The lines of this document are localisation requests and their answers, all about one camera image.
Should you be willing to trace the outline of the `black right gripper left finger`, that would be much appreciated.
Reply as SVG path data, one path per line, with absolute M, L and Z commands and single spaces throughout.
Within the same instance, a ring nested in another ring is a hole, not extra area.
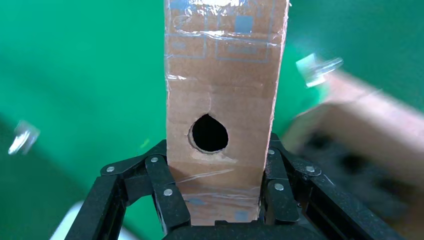
M 170 172 L 167 142 L 145 154 L 105 165 L 77 214 L 67 240 L 116 240 L 127 207 L 152 197 L 165 234 L 190 225 L 190 213 Z

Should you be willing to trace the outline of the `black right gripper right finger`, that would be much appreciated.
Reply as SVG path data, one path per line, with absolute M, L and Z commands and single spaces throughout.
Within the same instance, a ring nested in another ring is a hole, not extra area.
M 287 226 L 292 240 L 401 240 L 402 236 L 316 165 L 269 138 L 262 178 L 265 224 Z

